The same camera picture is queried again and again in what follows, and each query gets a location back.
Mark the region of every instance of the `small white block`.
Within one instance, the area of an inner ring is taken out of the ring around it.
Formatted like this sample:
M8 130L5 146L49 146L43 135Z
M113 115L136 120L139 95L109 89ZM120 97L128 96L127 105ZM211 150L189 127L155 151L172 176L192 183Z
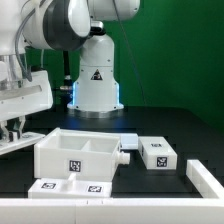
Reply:
M177 154L163 137L139 137L139 153L147 169L176 169Z
M28 191L29 198L109 198L111 182L75 180L71 174L68 180L42 178L36 180Z
M137 150L138 135L137 134L121 134L121 149Z

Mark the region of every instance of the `black table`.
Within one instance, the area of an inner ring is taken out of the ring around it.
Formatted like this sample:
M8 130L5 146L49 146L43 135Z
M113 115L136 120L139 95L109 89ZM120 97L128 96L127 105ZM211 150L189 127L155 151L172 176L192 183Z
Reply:
M122 116L85 119L62 106L27 116L24 131L48 134L55 128L163 136L178 154L176 171L148 171L138 153L130 151L129 166L119 166L112 197L201 197L186 177L188 159L199 159L224 184L224 135L190 111L179 108L128 107ZM26 198L35 181L33 146L0 157L0 197Z

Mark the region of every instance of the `cable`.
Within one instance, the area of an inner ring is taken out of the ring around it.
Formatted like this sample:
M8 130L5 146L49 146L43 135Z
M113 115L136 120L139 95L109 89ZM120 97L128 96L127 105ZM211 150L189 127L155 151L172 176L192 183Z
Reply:
M44 50L41 50L40 67L44 68Z
M124 35L124 40L125 40L125 43L126 43L126 47L127 47L127 50L128 50L128 54L129 54L130 60L131 60L131 64L132 64L132 67L133 67L136 79L138 81L138 84L139 84L139 87L140 87L140 90L141 90L141 95L142 95L143 102L144 102L144 105L147 106L147 102L146 102L146 98L145 98L145 94L144 94L144 89L143 89L141 77L140 77L140 74L138 72L138 68L137 68L137 65L136 65L136 62L135 62L134 55L133 55L132 50L131 50L131 46L130 46L130 43L129 43L126 31L125 31L124 26L123 26L123 24L121 22L121 18L120 18L119 12L118 12L116 0L113 0L113 4L114 4L114 8L115 8L115 12L116 12L116 15L117 15L118 22L120 24L121 30L122 30L123 35Z
M40 7L44 4L46 0L42 0L41 3L40 3ZM26 25L26 23L28 22L28 20L34 15L35 13L35 9L33 9L28 15L27 17L23 20L22 24L20 25L17 33L16 33L16 40L15 40L15 53L16 53L16 58L18 60L18 63L20 65L20 68L24 74L24 76L27 78L27 80L29 82L32 82L32 76L31 76L31 66L28 67L28 69L26 70L26 68L23 66L23 63L22 63L22 60L21 60L21 57L20 57L20 54L19 54L19 39L20 39L20 36L23 32L23 29Z

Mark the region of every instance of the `white box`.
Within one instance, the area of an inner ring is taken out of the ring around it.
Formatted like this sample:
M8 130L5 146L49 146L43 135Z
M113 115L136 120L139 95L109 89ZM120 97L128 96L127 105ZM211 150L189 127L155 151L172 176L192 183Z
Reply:
M177 154L163 137L139 137L139 153L147 169L176 169Z
M71 174L68 180L42 178L28 191L28 198L109 198L111 182L80 181Z
M110 134L55 129L34 147L36 178L110 182L118 164L129 164L130 154L120 152L120 137Z

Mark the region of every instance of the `green wall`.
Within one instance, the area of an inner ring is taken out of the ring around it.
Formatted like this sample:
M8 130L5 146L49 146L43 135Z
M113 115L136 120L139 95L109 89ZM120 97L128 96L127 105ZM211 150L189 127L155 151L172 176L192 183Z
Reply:
M147 106L181 107L224 132L224 1L141 0L138 15L123 22L142 81ZM116 44L115 78L121 102L144 106L123 33L105 23ZM72 77L78 52L70 53ZM28 62L39 64L40 51ZM63 83L61 52L47 51L45 68L53 86Z

